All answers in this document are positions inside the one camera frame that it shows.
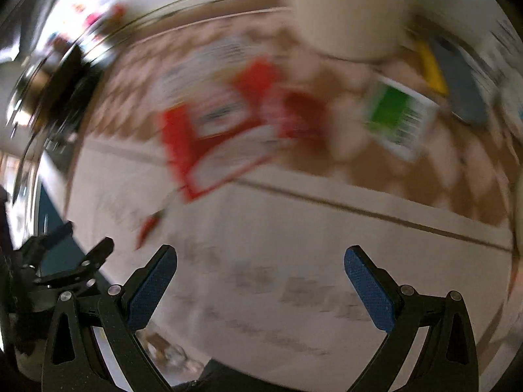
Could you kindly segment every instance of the red and white packet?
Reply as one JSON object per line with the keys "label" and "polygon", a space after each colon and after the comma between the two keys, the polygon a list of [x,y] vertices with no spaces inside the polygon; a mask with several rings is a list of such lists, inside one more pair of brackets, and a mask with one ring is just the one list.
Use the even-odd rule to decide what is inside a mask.
{"label": "red and white packet", "polygon": [[274,152],[278,132],[262,103],[278,79],[268,56],[240,38],[206,46],[160,78],[161,138],[188,201]]}

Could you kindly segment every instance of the white cylinder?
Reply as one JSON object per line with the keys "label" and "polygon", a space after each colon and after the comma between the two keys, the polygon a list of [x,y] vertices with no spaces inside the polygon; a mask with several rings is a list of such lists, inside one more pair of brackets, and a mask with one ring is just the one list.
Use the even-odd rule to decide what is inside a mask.
{"label": "white cylinder", "polygon": [[396,51],[411,0],[292,0],[298,32],[315,49],[349,60]]}

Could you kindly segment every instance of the metal screw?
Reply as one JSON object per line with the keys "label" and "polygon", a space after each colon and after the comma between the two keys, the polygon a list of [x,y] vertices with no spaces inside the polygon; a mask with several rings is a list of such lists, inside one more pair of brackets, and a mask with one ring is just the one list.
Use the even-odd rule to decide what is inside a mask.
{"label": "metal screw", "polygon": [[461,301],[461,294],[459,292],[456,292],[455,290],[453,290],[452,292],[450,292],[450,297],[456,301],[456,302],[459,302]]}
{"label": "metal screw", "polygon": [[116,296],[122,291],[122,286],[119,284],[113,284],[107,289],[107,293],[111,296]]}
{"label": "metal screw", "polygon": [[61,301],[68,301],[69,299],[71,299],[72,297],[72,293],[69,292],[69,290],[66,290],[65,292],[63,292],[61,295],[60,295],[60,300]]}
{"label": "metal screw", "polygon": [[399,288],[399,290],[405,296],[412,296],[412,295],[414,295],[414,292],[415,292],[414,288],[412,286],[409,286],[408,284],[404,284],[403,286],[401,286]]}

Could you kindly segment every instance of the checkered tablecloth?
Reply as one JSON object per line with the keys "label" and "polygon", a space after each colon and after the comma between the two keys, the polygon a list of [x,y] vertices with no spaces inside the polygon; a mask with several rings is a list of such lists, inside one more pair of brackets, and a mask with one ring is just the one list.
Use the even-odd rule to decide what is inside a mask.
{"label": "checkered tablecloth", "polygon": [[[292,12],[286,9],[203,21],[129,46],[105,79],[88,135],[126,142],[155,138],[158,108],[148,92],[158,75],[195,49],[233,34],[265,46],[287,82],[325,101],[333,119],[332,133],[348,140],[343,160],[334,158],[329,150],[312,151],[296,144],[276,155],[272,163],[509,227],[511,190],[519,174],[517,153],[521,153],[495,110],[489,113],[489,128],[478,131],[440,111],[419,158],[404,162],[365,128],[362,97],[377,71],[428,94],[415,64],[408,63],[412,54],[378,66],[322,56],[300,43]],[[344,130],[335,131],[342,124]]]}

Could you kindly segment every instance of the gray object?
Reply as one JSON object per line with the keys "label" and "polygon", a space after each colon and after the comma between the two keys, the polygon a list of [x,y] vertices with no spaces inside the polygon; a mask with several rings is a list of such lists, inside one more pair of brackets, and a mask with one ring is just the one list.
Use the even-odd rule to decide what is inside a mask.
{"label": "gray object", "polygon": [[486,126],[485,102],[459,49],[443,37],[431,38],[429,45],[447,83],[452,113],[466,124]]}

